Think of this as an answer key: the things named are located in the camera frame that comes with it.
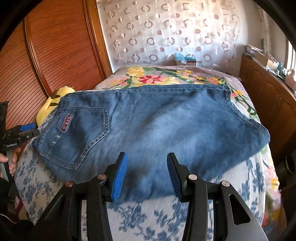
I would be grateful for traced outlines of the person's left hand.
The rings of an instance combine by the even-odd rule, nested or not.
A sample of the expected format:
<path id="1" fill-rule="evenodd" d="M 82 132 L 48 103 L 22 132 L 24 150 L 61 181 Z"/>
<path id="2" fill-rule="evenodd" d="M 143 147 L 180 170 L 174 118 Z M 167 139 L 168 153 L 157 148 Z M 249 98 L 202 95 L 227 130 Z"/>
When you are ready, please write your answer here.
<path id="1" fill-rule="evenodd" d="M 8 175 L 6 173 L 5 169 L 5 163 L 8 163 L 9 165 L 9 172 L 11 175 L 13 175 L 16 171 L 16 163 L 17 163 L 17 153 L 20 151 L 19 148 L 14 150 L 8 150 L 8 156 L 0 153 L 1 156 L 1 178 L 4 180 L 9 180 Z"/>

